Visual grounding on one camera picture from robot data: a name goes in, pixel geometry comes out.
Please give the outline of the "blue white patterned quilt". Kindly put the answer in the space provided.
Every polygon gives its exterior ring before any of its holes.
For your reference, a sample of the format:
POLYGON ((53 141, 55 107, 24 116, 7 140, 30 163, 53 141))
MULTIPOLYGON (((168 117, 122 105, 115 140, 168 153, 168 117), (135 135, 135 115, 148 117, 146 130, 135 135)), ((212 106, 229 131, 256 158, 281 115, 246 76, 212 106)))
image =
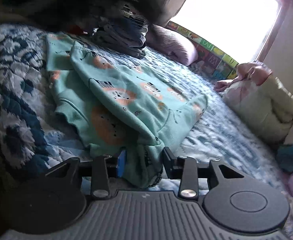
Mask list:
POLYGON ((147 66, 206 110, 175 157, 198 167, 198 200, 178 197, 164 165, 140 188, 109 178, 108 199, 91 196, 91 157, 74 126, 55 111, 47 72, 47 35, 0 24, 0 163, 5 195, 2 239, 293 239, 293 196, 273 153, 187 67, 147 50, 137 60, 68 35, 110 64, 147 66))

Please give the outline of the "lilac folded clothes stack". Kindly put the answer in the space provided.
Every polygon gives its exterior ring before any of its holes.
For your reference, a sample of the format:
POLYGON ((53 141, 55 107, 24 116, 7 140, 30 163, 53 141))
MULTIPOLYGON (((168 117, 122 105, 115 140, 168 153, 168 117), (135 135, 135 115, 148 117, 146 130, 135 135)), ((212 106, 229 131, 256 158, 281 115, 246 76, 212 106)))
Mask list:
POLYGON ((145 33, 135 29, 126 31, 121 27, 106 24, 97 29, 92 37, 95 44, 137 59, 145 57, 145 33))

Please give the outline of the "colourful alphabet play mat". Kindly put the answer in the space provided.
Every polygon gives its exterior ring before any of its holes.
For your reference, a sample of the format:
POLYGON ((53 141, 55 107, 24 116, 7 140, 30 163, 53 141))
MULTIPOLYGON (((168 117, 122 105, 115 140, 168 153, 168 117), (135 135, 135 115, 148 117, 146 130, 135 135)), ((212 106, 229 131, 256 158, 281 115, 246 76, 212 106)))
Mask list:
POLYGON ((189 66, 191 71, 213 81, 234 79, 237 76, 238 62, 220 48, 172 21, 166 27, 189 39, 197 50, 198 59, 189 66))

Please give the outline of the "teal lion print baby garment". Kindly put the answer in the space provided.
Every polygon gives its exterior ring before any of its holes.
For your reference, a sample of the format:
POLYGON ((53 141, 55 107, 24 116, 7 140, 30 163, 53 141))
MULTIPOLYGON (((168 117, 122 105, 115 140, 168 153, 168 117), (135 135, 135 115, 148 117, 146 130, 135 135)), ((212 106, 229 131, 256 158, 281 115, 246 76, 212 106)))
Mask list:
POLYGON ((110 64, 66 34, 47 35, 47 72, 55 111, 74 126, 91 157, 126 150, 124 178, 159 182, 161 152, 176 149, 207 108, 147 66, 110 64))

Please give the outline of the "cream pink folded duvet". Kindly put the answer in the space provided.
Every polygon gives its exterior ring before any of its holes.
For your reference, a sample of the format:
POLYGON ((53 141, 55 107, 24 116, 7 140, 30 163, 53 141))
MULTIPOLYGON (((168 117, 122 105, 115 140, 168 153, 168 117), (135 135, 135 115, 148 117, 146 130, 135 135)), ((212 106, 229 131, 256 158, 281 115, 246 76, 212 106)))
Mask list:
POLYGON ((237 76, 218 81, 214 90, 262 140, 285 140, 293 126, 293 94, 264 63, 238 64, 237 76))

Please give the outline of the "dark striped folded garment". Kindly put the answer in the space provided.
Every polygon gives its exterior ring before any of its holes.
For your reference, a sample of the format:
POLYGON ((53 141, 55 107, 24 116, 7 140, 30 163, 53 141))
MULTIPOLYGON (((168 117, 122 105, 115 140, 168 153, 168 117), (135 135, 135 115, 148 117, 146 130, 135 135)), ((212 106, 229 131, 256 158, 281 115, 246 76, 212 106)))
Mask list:
POLYGON ((106 11, 107 26, 117 33, 145 35, 148 22, 128 3, 111 5, 106 11))

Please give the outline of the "lavender pillow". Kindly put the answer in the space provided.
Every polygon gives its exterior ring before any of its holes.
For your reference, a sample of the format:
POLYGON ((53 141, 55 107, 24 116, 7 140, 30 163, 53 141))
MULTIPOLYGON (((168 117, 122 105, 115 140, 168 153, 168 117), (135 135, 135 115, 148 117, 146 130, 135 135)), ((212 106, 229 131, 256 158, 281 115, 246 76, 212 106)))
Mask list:
POLYGON ((199 57, 189 39, 159 25, 153 25, 153 29, 147 32, 146 45, 185 66, 191 65, 199 57))

